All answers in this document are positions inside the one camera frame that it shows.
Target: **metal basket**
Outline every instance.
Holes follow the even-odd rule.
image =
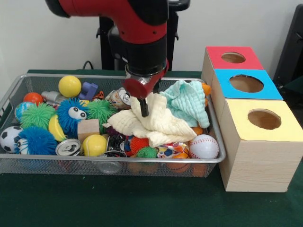
[[[57,91],[64,75],[27,74],[18,77],[0,102],[0,133],[9,126],[18,125],[14,116],[15,107],[28,92],[42,93]],[[77,76],[81,82],[95,83],[107,95],[122,86],[121,76]],[[200,79],[163,78],[163,91],[177,80]],[[0,150],[0,173],[18,174],[71,174],[71,175],[152,175],[152,176],[193,176],[207,177],[214,166],[225,158],[224,143],[210,97],[207,108],[211,126],[209,134],[219,144],[219,156],[215,159],[170,159],[170,158],[121,158],[121,157],[80,157],[6,154]]]

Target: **yellow box top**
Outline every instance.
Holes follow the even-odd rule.
[[[242,140],[303,142],[303,130],[284,101],[227,99]]]

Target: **green fuzzy ball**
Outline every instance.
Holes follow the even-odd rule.
[[[37,126],[48,130],[49,120],[55,112],[53,107],[45,103],[41,103],[39,106],[32,105],[23,112],[21,127],[25,129],[30,126]]]
[[[157,157],[158,151],[155,148],[151,147],[144,147],[139,150],[137,157],[148,157],[148,158],[155,158]]]
[[[110,105],[106,100],[101,100],[97,102],[90,102],[88,105],[88,118],[87,119],[98,119],[100,133],[105,133],[105,128],[102,124],[107,123],[107,120],[118,110]]]

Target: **light blue cloth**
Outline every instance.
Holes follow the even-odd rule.
[[[209,120],[205,111],[205,94],[200,81],[190,83],[178,80],[161,95],[167,99],[167,108],[180,119],[185,120],[190,127],[207,128]]]

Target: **cloth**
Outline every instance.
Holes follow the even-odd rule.
[[[112,126],[125,136],[148,138],[152,148],[166,143],[186,142],[196,137],[196,133],[184,120],[174,117],[166,108],[167,101],[164,96],[151,93],[146,102],[149,116],[142,117],[139,101],[131,97],[131,110],[114,114],[104,126]]]
[[[205,94],[200,81],[178,80],[165,92],[160,92],[167,98],[167,108],[172,114],[185,120],[190,127],[207,128],[209,120],[205,111]]]
[[[172,158],[180,153],[183,153],[185,151],[188,151],[188,146],[185,143],[169,143],[169,144],[163,144],[158,149],[158,158]]]

